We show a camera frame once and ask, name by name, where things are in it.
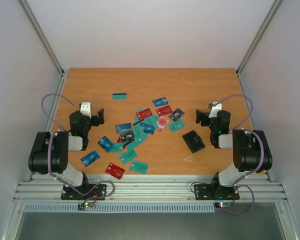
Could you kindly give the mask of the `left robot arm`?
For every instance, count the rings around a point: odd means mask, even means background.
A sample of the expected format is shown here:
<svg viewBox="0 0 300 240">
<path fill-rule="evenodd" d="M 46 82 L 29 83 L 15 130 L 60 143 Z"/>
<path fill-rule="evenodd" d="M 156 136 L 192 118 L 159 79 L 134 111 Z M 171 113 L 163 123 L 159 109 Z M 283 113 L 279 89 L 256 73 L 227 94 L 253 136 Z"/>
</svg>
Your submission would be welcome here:
<svg viewBox="0 0 300 240">
<path fill-rule="evenodd" d="M 90 187 L 85 173 L 69 163 L 69 152 L 85 151 L 89 144 L 89 131 L 105 123 L 104 109 L 89 116 L 77 110 L 69 116 L 70 130 L 38 132 L 28 159 L 29 170 L 41 175 L 49 174 L 65 187 L 71 188 L 79 199 L 86 199 L 95 186 Z"/>
</svg>

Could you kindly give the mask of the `red VIP card bottom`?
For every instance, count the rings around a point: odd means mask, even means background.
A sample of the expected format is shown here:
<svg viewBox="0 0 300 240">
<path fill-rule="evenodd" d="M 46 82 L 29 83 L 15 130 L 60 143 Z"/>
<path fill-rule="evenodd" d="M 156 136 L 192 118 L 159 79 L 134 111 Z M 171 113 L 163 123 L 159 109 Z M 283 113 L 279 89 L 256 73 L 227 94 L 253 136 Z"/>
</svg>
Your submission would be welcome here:
<svg viewBox="0 0 300 240">
<path fill-rule="evenodd" d="M 111 175 L 112 177 L 114 177 L 118 180 L 121 180 L 125 173 L 125 169 L 110 162 L 109 165 L 107 166 L 107 168 L 105 169 L 105 173 L 108 175 Z"/>
</svg>

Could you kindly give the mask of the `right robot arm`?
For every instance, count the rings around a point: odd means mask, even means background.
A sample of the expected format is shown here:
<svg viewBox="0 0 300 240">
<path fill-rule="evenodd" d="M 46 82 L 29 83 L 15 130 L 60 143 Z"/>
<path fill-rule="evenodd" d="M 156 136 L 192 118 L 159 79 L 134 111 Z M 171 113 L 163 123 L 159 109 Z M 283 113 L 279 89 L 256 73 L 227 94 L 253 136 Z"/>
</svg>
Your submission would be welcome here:
<svg viewBox="0 0 300 240">
<path fill-rule="evenodd" d="M 210 192 L 222 199 L 235 191 L 244 178 L 272 167 L 272 154 L 262 130 L 234 129 L 230 131 L 231 113 L 218 110 L 215 116 L 196 110 L 196 123 L 210 129 L 210 143 L 216 149 L 232 150 L 232 163 L 215 174 Z"/>
</svg>

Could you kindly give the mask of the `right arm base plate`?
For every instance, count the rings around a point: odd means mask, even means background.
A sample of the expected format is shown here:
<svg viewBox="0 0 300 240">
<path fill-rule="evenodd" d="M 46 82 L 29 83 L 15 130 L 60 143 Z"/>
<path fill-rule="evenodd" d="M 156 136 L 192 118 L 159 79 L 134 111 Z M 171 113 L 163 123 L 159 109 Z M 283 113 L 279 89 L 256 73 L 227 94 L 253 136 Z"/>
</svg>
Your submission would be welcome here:
<svg viewBox="0 0 300 240">
<path fill-rule="evenodd" d="M 213 187 L 211 184 L 195 184 L 194 195 L 196 200 L 202 201 L 230 201 L 240 199 L 240 195 L 235 193 L 235 190 L 232 187 Z"/>
</svg>

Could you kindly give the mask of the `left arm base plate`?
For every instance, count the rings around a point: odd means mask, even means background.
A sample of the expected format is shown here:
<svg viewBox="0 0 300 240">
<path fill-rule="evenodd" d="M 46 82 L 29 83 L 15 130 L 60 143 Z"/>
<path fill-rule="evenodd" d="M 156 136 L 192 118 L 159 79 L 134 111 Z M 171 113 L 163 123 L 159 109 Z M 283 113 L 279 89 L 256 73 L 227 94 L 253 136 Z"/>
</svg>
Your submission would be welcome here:
<svg viewBox="0 0 300 240">
<path fill-rule="evenodd" d="M 81 192 L 82 194 L 86 194 L 91 188 L 93 184 L 88 184 L 87 187 L 77 187 L 76 189 Z M 106 184 L 100 184 L 96 186 L 89 194 L 82 195 L 78 193 L 76 190 L 72 189 L 71 187 L 66 187 L 65 185 L 62 188 L 61 191 L 61 200 L 78 200 L 83 201 L 89 198 L 95 199 L 97 197 L 98 200 L 104 200 L 105 195 L 107 193 L 107 185 Z"/>
</svg>

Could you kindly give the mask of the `black leather card holder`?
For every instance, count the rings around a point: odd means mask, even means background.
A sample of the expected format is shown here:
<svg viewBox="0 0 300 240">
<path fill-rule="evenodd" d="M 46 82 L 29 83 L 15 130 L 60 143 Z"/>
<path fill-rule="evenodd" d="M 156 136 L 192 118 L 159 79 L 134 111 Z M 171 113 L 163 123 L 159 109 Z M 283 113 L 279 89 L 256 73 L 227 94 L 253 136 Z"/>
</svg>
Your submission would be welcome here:
<svg viewBox="0 0 300 240">
<path fill-rule="evenodd" d="M 192 153 L 196 153 L 206 147 L 201 137 L 194 130 L 184 134 L 182 138 Z"/>
</svg>

